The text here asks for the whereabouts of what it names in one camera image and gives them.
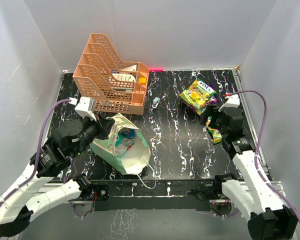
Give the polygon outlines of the purple Fox's candy bag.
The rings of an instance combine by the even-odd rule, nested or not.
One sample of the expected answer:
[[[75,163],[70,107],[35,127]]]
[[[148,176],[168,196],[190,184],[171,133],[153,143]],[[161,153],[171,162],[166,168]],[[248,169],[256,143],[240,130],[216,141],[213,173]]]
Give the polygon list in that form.
[[[215,91],[215,87],[213,86],[212,83],[209,84],[209,87],[211,89],[213,89],[215,93],[209,98],[208,103],[205,105],[205,107],[203,108],[203,110],[201,110],[201,114],[203,114],[206,111],[208,105],[218,104],[219,103],[217,92]]]

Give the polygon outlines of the yellow green Fox's candy bag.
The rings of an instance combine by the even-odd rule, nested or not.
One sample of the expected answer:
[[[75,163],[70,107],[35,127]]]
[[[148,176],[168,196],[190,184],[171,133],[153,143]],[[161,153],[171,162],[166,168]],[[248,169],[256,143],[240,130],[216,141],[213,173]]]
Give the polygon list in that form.
[[[179,96],[188,107],[192,108],[198,115],[201,115],[201,110],[203,110],[214,93],[215,91],[209,85],[197,78]]]

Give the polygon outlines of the green yellow gummy packet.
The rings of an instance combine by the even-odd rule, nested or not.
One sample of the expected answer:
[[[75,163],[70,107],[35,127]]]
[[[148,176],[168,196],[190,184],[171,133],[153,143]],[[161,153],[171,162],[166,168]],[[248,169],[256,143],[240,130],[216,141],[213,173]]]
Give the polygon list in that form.
[[[205,125],[206,125],[206,128],[207,128],[211,138],[212,138],[213,144],[219,144],[219,143],[222,142],[222,135],[219,132],[219,130],[210,127],[211,118],[212,118],[211,116],[209,116],[207,118],[207,121],[206,121]]]

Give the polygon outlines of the blue snack packet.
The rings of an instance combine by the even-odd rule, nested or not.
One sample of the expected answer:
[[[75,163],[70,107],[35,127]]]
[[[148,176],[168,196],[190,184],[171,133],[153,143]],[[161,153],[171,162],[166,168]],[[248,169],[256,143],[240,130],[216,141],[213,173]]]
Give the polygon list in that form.
[[[133,128],[122,128],[120,130],[120,133],[125,137],[125,138],[128,138],[128,139],[133,139],[136,135],[136,132]]]

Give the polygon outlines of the green patterned paper bag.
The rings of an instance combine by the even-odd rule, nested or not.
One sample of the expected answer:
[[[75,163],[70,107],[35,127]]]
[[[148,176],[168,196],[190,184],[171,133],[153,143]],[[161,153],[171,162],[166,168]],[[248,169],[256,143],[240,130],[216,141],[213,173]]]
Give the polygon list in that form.
[[[150,165],[151,150],[141,130],[120,113],[105,119],[114,121],[108,139],[95,138],[91,150],[122,175],[136,175],[140,179],[143,169],[148,167],[156,178]]]

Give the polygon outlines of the teal white snack bag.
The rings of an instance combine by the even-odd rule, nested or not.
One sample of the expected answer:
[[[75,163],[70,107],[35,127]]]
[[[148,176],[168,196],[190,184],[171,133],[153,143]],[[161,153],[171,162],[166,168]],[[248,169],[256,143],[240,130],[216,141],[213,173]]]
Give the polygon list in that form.
[[[128,138],[123,138],[120,143],[115,147],[114,154],[122,156],[127,152],[135,143]]]

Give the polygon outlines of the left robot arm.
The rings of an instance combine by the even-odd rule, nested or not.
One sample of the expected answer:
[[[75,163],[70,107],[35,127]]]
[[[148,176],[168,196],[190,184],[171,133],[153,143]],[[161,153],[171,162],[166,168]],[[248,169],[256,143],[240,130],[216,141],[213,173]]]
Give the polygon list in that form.
[[[86,151],[93,140],[107,140],[114,124],[113,118],[102,116],[65,120],[0,197],[0,237],[21,233],[36,217],[64,202],[89,199],[94,188],[85,174],[48,192],[38,194],[38,191],[69,167],[71,160]]]

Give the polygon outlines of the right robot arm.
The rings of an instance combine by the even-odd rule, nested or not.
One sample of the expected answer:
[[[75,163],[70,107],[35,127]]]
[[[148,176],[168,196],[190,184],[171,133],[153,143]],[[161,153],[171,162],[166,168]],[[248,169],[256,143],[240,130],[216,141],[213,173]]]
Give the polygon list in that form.
[[[293,210],[272,191],[260,163],[255,159],[256,147],[245,135],[243,111],[240,107],[209,105],[201,115],[201,122],[221,134],[224,150],[239,169],[247,189],[232,173],[216,175],[213,194],[229,198],[247,221],[253,240],[290,240],[298,219]]]

